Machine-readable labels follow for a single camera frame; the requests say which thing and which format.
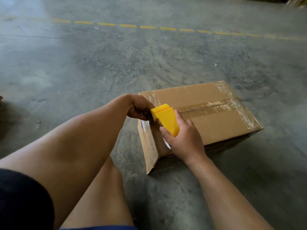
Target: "leg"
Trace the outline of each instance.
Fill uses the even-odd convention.
[[[103,225],[133,226],[122,175],[108,157],[62,228],[84,228]]]

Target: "concrete floor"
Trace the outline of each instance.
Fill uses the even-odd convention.
[[[307,42],[278,38],[307,34],[305,10],[235,0],[0,0],[0,17],[1,157],[122,93],[225,80],[265,130],[213,161],[273,227],[306,228]],[[185,166],[146,175],[136,120],[126,120],[112,157],[140,229],[213,229]]]

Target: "blue fabric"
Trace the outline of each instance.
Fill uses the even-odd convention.
[[[95,227],[87,227],[87,228],[60,228],[59,230],[138,230],[136,227],[132,226],[95,226]]]

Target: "hand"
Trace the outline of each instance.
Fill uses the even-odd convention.
[[[208,158],[201,135],[194,123],[190,119],[184,120],[177,109],[175,115],[180,128],[176,137],[173,137],[165,127],[160,127],[162,136],[170,145],[173,153],[186,164],[204,157]]]
[[[150,109],[155,108],[154,104],[142,95],[128,94],[128,96],[130,98],[131,107],[127,116],[145,121],[152,119]]]

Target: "person's right hand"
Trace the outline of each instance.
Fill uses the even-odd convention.
[[[173,137],[165,127],[160,127],[162,136],[170,145],[173,153],[186,164],[207,158],[201,136],[194,123],[190,119],[184,120],[177,109],[175,115],[180,128],[176,137]]]

